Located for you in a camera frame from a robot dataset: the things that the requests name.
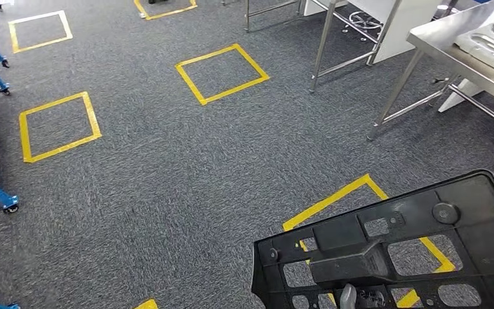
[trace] black wheel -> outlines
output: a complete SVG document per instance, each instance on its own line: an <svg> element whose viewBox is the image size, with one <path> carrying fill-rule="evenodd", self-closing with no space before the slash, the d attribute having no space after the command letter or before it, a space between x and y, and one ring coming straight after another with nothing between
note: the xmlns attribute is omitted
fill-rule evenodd
<svg viewBox="0 0 494 309"><path fill-rule="evenodd" d="M5 214L12 214L18 211L18 205L12 205L9 208L3 209Z"/></svg>

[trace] gray carpet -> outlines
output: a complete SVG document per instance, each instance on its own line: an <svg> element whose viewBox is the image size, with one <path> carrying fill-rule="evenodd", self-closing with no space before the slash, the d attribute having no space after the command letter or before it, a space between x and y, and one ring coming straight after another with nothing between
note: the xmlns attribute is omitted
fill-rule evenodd
<svg viewBox="0 0 494 309"><path fill-rule="evenodd" d="M0 50L12 66L0 68L12 85L12 96L0 96L0 185L21 208L0 212L0 303L134 308L154 298L164 309L261 308L250 293L252 242L342 186L369 173L395 196L472 169L494 172L494 120L468 104L443 114L420 108L366 141L411 53L326 76L310 95L322 15L283 24L295 15L284 8L254 17L245 33L242 1L199 1L151 21L132 0L16 3L0 13ZM71 40L12 54L8 21L58 10ZM325 67L371 48L341 27ZM30 29L18 31L20 46L62 35L54 20L48 32ZM233 43L270 80L201 106L174 65ZM240 57L221 60L186 68L204 94L252 78ZM422 59L400 102L430 93L446 74ZM103 136L24 163L18 114L81 91ZM28 119L34 150L89 133L76 107ZM311 220L375 201L361 188Z"/></svg>

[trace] metal table leg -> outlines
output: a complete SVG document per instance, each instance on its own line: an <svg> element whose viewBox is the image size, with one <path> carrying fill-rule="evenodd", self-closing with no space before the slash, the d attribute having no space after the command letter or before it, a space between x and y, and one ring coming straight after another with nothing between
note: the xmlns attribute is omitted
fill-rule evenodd
<svg viewBox="0 0 494 309"><path fill-rule="evenodd" d="M319 78L319 70L321 68L321 59L323 58L323 52L325 51L325 45L327 44L327 36L331 28L334 11L336 10L336 0L331 0L329 3L329 9L327 11L327 17L325 18L325 26L323 27L323 34L321 35L321 41L319 42L319 50L317 51L317 58L315 59L315 68L311 75L311 87L309 92L315 92L317 86L317 78Z"/></svg>
<svg viewBox="0 0 494 309"><path fill-rule="evenodd" d="M368 58L368 61L367 61L368 66L371 66L374 64L374 60L376 59L376 56L377 56L378 52L380 51L381 43L383 42L383 40L385 40L385 36L387 35L387 32L389 31L389 27L391 27L391 22L395 18L395 15L397 15L397 11L398 11L401 3L402 3L402 0L395 0L395 4L393 5L391 12L389 13L389 17L387 17L387 21L383 25L383 29L381 29L380 34L378 35L378 42L374 45L374 48L372 49L373 54Z"/></svg>
<svg viewBox="0 0 494 309"><path fill-rule="evenodd" d="M455 8L457 6L458 2L459 2L459 0L451 0L450 3L448 3L448 8L446 9L446 11L442 15L442 17L446 17L446 16L450 15L452 13L453 8Z"/></svg>
<svg viewBox="0 0 494 309"><path fill-rule="evenodd" d="M300 15L300 10L302 9L302 0L298 0L297 15Z"/></svg>
<svg viewBox="0 0 494 309"><path fill-rule="evenodd" d="M412 57L412 60L410 60L410 63L408 63L408 66L404 70L404 73L402 76L400 76L399 80L397 81L397 84L393 88L393 91L391 92L391 96L389 99L387 99L387 103L385 103L385 106L383 107L381 114L378 116L376 121L374 121L374 126L372 127L371 131L367 134L367 138L369 140L374 140L376 137L376 133L378 132L378 129L380 128L381 124L383 123L383 120L385 119L385 116L387 116L387 113L397 100L399 94L401 93L402 89L404 88L404 85L406 84L406 81L408 81L408 78L414 71L414 68L416 67L416 64L419 62L421 57L423 56L423 52L419 49L416 49L416 52L414 56Z"/></svg>
<svg viewBox="0 0 494 309"><path fill-rule="evenodd" d="M245 0L246 1L246 6L247 6L247 11L245 12L245 28L244 30L246 32L249 32L249 0Z"/></svg>

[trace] floor marking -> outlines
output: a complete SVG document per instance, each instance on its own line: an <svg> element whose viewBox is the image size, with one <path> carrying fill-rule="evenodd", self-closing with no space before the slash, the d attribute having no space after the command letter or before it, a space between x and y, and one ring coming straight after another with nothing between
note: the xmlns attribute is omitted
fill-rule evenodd
<svg viewBox="0 0 494 309"><path fill-rule="evenodd" d="M156 301L149 299L148 301L135 307L135 309L158 309L158 305L156 304Z"/></svg>
<svg viewBox="0 0 494 309"><path fill-rule="evenodd" d="M387 194L385 194L385 192L383 192L383 190L381 190L381 188L378 185L376 185L376 183L374 182L374 180L372 180L370 175L365 174L362 177L358 178L357 180L353 181L352 183L341 188L340 190L334 192L326 199L313 204L308 209L302 211L301 213L292 217L287 222L283 223L283 230L287 232L289 230L294 229L297 225L306 221L311 216L322 211L330 204L337 202L339 199L355 191L356 189L359 189L363 185L368 185L370 189L372 189L372 191L374 191L374 193L376 193L376 195L378 195L380 199L386 200L389 198ZM422 242L422 244L425 245L425 247L427 247L429 252L431 252L431 254L433 254L435 258L441 263L441 266L437 268L433 273L452 272L455 270L455 266L453 265L453 263L450 262L450 260L435 246L435 244L432 241L430 241L428 237L422 237L419 240ZM302 249L304 251L307 251L307 247L304 244L304 242L299 241L299 243ZM336 301L334 300L334 296L332 295L332 293L328 293L328 296L330 297L334 305L336 305ZM419 301L419 297L417 296L416 291L412 289L397 302L397 307L410 308L418 301Z"/></svg>
<svg viewBox="0 0 494 309"><path fill-rule="evenodd" d="M27 125L27 115L36 113L38 111L42 111L43 109L51 108L52 106L59 105L61 103L65 103L70 100L74 100L76 98L82 98L84 101L84 107L86 108L86 113L88 116L88 122L90 123L90 127L92 129L92 135L82 138L80 140L74 141L72 143L69 143L67 145L58 147L54 150L47 151L45 153L38 154L36 156L32 156L31 154L31 144L29 141L29 129ZM66 98L59 99L54 102L50 102L41 106L37 106L36 108L29 109L27 111L23 111L19 115L19 120L20 120L20 138L22 142L22 152L24 156L24 162L28 163L34 163L36 161L48 158L49 156L53 156L58 153L62 153L66 150L69 150L71 148L74 148L78 145L82 145L85 143L88 143L92 140L95 140L97 138L101 137L101 131L99 130L99 125L97 123L97 119L95 118L95 113L93 111L92 103L90 101L90 97L88 96L88 92L84 91L81 93L77 93L76 95L72 95Z"/></svg>
<svg viewBox="0 0 494 309"><path fill-rule="evenodd" d="M433 271L434 274L438 274L441 272L453 272L455 270L455 265L450 262L450 260L440 251L435 244L430 241L428 237L422 237L419 239L431 252L431 254L440 262L440 267ZM404 295L398 302L398 308L411 308L420 300L419 296L415 290L409 291L406 295Z"/></svg>
<svg viewBox="0 0 494 309"><path fill-rule="evenodd" d="M368 185L378 197L382 200L386 200L389 198L383 190L381 190L378 185L370 178L369 174L365 174L362 177L358 178L357 180L353 181L349 185L346 185L345 187L341 188L340 190L334 192L332 195L330 195L328 198L319 201L315 204L313 204L310 208L302 211L301 213L297 214L296 216L292 217L290 220L287 222L283 223L283 230L288 231L294 229L297 225L301 224L302 222L306 221L309 219L311 216L315 215L316 213L322 211L325 209L327 206L329 206L332 203L337 202L339 199L343 198L344 196L348 195L349 193L352 193L356 189L359 189L363 185ZM307 251L306 244L304 244L303 241L299 241L300 246L304 251ZM327 296L331 299L333 304L336 306L336 300L334 299L334 295L332 293L328 293Z"/></svg>
<svg viewBox="0 0 494 309"><path fill-rule="evenodd" d="M214 57L216 55L220 55L222 53L230 52L232 50L237 50L243 56L243 58L245 60L247 60L247 62L249 62L249 64L251 64L251 66L255 69L255 71L257 71L257 73L260 75L260 77L258 79L251 80L250 82L246 82L245 84L241 84L239 86L236 86L232 89L223 91L223 92L218 93L216 95L213 95L211 97L208 97L208 98L203 97L203 95L201 94L201 92L199 92L199 89L196 87L194 82L192 82L192 79L190 79L190 77L188 76L186 71L183 69L183 66L197 62L197 61L201 61L204 59L208 59L208 58ZM266 74L266 72L264 72L264 70L251 58L251 56L249 56L243 50L243 48L241 48L241 46L239 46L239 44L237 44L237 43L232 44L229 47L223 48L222 50L213 51L212 53L208 53L207 55L203 55L203 56L199 56L199 57L196 57L193 59L181 61L175 65L175 68L177 69L179 74L183 77L183 80L185 80L185 82L189 86L190 90L193 92L194 96L197 98L197 100L199 101L199 103L201 105L206 105L209 102L213 102L213 101L218 100L220 98L223 98L227 95L231 95L232 93L236 93L240 90L243 90L245 88L251 87L253 85L259 84L261 82L264 82L265 80L270 79L270 76L268 76L268 74Z"/></svg>
<svg viewBox="0 0 494 309"><path fill-rule="evenodd" d="M177 14L177 13L181 13L181 12L184 12L184 11L191 10L193 8L197 8L196 0L190 0L190 6L187 7L187 8L180 8L179 10L175 10L175 11L171 11L171 12L166 12L166 13L162 13L162 14L158 14L158 15L149 16L147 14L147 11L145 11L145 8L139 2L139 0L133 0L133 3L135 4L135 6L137 7L137 9L139 10L139 13L143 14L145 16L144 18L146 20L148 20L148 21L150 21L151 19L157 19L157 18L160 18L160 17L164 17L164 16L168 16L168 15L172 15L172 14Z"/></svg>
<svg viewBox="0 0 494 309"><path fill-rule="evenodd" d="M50 17L50 16L54 16L54 15L58 15L60 17L61 23L63 24L63 29L65 30L65 34L66 34L65 37L63 37L61 39L55 39L55 40L52 40L49 42L36 44L33 46L29 46L29 47L24 47L24 48L19 47L18 37L16 36L16 26L15 26L16 24L24 23L26 21L32 21L35 19ZM65 11L58 11L58 12L46 13L46 14L32 16L32 17L26 17L26 18L22 18L22 19L16 19L15 21L9 21L8 27L10 29L10 38L12 40L12 52L13 53L25 52L26 50L32 50L34 48L43 47L46 45L62 42L62 41L73 38L73 34L71 33L71 28L69 27L69 23L67 22L67 17L65 16Z"/></svg>

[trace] table top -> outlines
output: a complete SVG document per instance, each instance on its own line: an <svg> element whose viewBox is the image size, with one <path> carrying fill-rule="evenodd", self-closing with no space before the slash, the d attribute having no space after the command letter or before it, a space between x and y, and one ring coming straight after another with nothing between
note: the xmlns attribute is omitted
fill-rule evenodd
<svg viewBox="0 0 494 309"><path fill-rule="evenodd" d="M494 68L454 45L458 35L494 23L494 0L416 27L407 41L494 96Z"/></svg>

